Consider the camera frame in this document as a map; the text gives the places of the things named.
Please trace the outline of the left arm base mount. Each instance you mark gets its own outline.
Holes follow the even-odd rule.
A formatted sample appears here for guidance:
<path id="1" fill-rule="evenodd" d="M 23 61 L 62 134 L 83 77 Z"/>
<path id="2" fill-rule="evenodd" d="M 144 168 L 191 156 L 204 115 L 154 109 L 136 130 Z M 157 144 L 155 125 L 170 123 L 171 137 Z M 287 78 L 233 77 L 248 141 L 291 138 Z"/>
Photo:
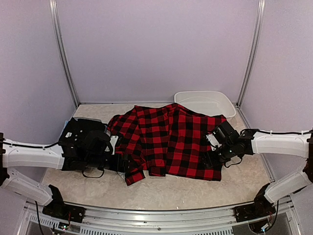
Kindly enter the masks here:
<path id="1" fill-rule="evenodd" d="M 43 214 L 69 222 L 82 223 L 86 209 L 65 203 L 51 202 L 44 206 Z"/>

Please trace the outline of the aluminium frame post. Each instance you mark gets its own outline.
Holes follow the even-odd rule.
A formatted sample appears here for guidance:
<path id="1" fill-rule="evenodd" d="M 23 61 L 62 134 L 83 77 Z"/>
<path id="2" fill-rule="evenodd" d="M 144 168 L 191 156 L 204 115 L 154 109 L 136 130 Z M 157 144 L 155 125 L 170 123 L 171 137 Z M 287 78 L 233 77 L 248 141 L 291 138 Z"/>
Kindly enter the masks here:
<path id="1" fill-rule="evenodd" d="M 49 0 L 49 8 L 50 8 L 50 13 L 51 13 L 51 19 L 52 19 L 52 25 L 53 25 L 53 30 L 55 34 L 55 39 L 56 39 L 56 44 L 57 44 L 57 49 L 59 52 L 62 68 L 65 74 L 66 78 L 66 83 L 69 88 L 70 96 L 73 101 L 73 104 L 75 108 L 78 108 L 80 105 L 80 101 L 78 98 L 78 94 L 71 76 L 70 68 L 69 68 L 69 63 L 66 55 L 66 50 L 65 50 L 65 45 L 63 42 L 63 37 L 62 37 L 62 30 L 61 30 L 61 23 L 59 20 L 59 14 L 58 14 L 58 6 L 57 6 L 57 1 L 56 0 Z"/>
<path id="2" fill-rule="evenodd" d="M 265 13 L 265 5 L 266 5 L 265 0 L 258 1 L 256 22 L 255 22 L 254 31 L 253 31 L 251 48 L 250 48 L 250 52 L 248 56 L 247 66 L 246 66 L 245 73 L 244 73 L 243 83 L 241 85 L 239 97 L 236 102 L 238 109 L 240 109 L 243 105 L 244 98 L 247 93 L 248 85 L 251 79 L 251 74 L 252 74 L 252 70 L 253 70 L 253 66 L 254 66 L 257 50 L 258 50 L 258 44 L 259 44 L 259 40 L 261 36 L 261 31 L 262 31 L 262 24 L 263 24 L 264 13 Z"/>

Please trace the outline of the red black plaid shirt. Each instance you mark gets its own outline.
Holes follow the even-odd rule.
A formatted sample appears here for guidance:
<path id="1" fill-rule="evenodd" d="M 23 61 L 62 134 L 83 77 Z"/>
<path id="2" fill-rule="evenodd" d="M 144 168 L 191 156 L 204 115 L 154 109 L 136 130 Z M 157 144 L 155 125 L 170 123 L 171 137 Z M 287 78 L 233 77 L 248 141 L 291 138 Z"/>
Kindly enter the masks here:
<path id="1" fill-rule="evenodd" d="M 112 135 L 121 135 L 115 151 L 128 156 L 125 182 L 128 186 L 150 176 L 167 174 L 220 181 L 222 166 L 206 166 L 205 153 L 211 151 L 205 136 L 226 122 L 223 115 L 206 116 L 177 103 L 160 108 L 134 106 L 108 123 Z"/>

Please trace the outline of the black folded shirt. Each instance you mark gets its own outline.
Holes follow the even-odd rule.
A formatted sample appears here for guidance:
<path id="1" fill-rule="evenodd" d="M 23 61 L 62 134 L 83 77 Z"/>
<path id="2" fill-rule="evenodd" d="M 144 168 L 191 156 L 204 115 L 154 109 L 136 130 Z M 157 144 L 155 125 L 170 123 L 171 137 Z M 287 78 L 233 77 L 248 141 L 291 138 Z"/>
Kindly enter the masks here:
<path id="1" fill-rule="evenodd" d="M 59 145 L 103 152 L 110 145 L 110 134 L 106 131 L 107 125 L 100 120 L 73 117 L 66 124 Z"/>

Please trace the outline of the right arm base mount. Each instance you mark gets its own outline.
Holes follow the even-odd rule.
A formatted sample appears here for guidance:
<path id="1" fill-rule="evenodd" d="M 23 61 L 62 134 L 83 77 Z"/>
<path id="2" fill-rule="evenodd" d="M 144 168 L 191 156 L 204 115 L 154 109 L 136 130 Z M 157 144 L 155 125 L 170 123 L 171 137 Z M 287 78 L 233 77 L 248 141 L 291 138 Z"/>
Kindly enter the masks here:
<path id="1" fill-rule="evenodd" d="M 234 208 L 237 223 L 269 216 L 270 214 L 275 213 L 275 206 L 268 202 L 253 202 L 251 204 L 237 206 Z"/>

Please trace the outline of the right aluminium frame post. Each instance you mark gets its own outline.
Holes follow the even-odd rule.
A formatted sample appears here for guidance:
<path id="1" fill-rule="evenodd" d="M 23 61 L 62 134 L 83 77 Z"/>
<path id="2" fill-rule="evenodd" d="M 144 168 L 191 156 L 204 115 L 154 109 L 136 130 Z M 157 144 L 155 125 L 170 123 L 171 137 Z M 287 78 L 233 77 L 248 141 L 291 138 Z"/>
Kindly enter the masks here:
<path id="1" fill-rule="evenodd" d="M 263 24 L 264 13 L 265 13 L 265 5 L 266 5 L 265 0 L 258 1 L 256 22 L 255 22 L 254 31 L 253 31 L 251 48 L 250 48 L 250 52 L 248 56 L 247 66 L 246 66 L 245 73 L 244 73 L 243 83 L 241 85 L 239 97 L 236 102 L 238 109 L 240 109 L 243 105 L 244 98 L 247 93 L 248 85 L 251 79 L 251 74 L 252 74 L 252 70 L 253 70 L 253 66 L 254 66 L 257 50 L 258 50 L 258 44 L 259 44 L 259 40 L 261 36 L 261 31 L 262 31 L 262 24 Z"/>

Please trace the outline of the white plastic tub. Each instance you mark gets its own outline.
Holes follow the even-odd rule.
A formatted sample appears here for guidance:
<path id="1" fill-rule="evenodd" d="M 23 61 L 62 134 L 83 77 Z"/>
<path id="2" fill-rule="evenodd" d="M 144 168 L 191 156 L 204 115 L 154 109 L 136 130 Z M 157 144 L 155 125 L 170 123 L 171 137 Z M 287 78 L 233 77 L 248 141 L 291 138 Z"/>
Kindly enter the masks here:
<path id="1" fill-rule="evenodd" d="M 185 91 L 174 95 L 174 102 L 185 108 L 207 116 L 224 115 L 233 119 L 237 112 L 230 99 L 216 91 Z"/>

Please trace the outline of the left aluminium frame post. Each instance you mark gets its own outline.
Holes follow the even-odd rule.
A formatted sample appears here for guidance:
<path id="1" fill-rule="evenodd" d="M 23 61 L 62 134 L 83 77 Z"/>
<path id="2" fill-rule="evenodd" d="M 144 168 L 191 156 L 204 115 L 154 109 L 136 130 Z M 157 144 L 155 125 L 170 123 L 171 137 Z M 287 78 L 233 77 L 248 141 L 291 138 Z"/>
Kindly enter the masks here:
<path id="1" fill-rule="evenodd" d="M 57 1 L 56 0 L 49 0 L 49 8 L 50 8 L 50 13 L 51 13 L 51 19 L 52 19 L 52 25 L 53 25 L 53 30 L 55 34 L 55 39 L 56 39 L 56 44 L 57 44 L 57 49 L 59 52 L 62 68 L 65 74 L 66 78 L 66 83 L 69 88 L 70 96 L 73 101 L 73 104 L 75 108 L 78 108 L 80 105 L 80 101 L 78 98 L 78 94 L 71 76 L 70 68 L 69 68 L 69 63 L 66 55 L 66 50 L 65 50 L 65 45 L 63 42 L 63 37 L 62 37 L 62 30 L 61 30 L 61 23 L 59 20 L 59 14 L 58 14 L 58 6 L 57 6 Z"/>

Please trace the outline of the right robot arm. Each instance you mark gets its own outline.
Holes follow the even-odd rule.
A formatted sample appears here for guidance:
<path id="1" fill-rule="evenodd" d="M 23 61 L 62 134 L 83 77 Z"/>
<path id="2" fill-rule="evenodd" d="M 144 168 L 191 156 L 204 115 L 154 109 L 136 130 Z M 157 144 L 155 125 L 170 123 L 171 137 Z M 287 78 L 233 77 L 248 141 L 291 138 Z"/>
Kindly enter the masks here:
<path id="1" fill-rule="evenodd" d="M 228 121 L 215 127 L 206 135 L 212 150 L 203 156 L 208 169 L 225 165 L 233 157 L 243 158 L 254 154 L 281 154 L 306 160 L 304 167 L 274 183 L 263 186 L 250 206 L 254 217 L 270 213 L 279 199 L 300 191 L 313 183 L 313 132 L 273 132 L 260 129 L 244 129 L 237 132 Z"/>

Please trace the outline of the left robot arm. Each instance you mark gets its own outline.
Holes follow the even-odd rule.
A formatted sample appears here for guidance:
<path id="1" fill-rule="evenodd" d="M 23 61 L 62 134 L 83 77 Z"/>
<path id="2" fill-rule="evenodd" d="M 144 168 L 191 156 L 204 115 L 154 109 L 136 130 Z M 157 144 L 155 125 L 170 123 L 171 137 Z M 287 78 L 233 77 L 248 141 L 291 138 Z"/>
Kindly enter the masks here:
<path id="1" fill-rule="evenodd" d="M 23 195 L 44 206 L 57 217 L 68 214 L 59 189 L 43 185 L 19 173 L 18 166 L 52 168 L 62 171 L 81 171 L 87 168 L 106 169 L 120 173 L 129 170 L 129 157 L 116 148 L 122 136 L 109 131 L 66 131 L 51 145 L 27 144 L 0 139 L 0 187 Z"/>

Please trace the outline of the front aluminium rail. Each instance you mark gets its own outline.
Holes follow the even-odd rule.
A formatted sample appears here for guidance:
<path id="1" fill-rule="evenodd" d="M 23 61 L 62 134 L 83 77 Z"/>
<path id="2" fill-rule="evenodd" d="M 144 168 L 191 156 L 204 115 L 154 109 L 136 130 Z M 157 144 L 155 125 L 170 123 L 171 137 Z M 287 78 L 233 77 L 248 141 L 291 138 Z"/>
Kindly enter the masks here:
<path id="1" fill-rule="evenodd" d="M 60 220 L 41 213 L 27 202 L 20 216 L 18 235 L 244 235 L 259 219 L 236 220 L 234 205 L 175 211 L 135 211 L 87 206 L 81 223 L 70 222 L 61 230 Z"/>

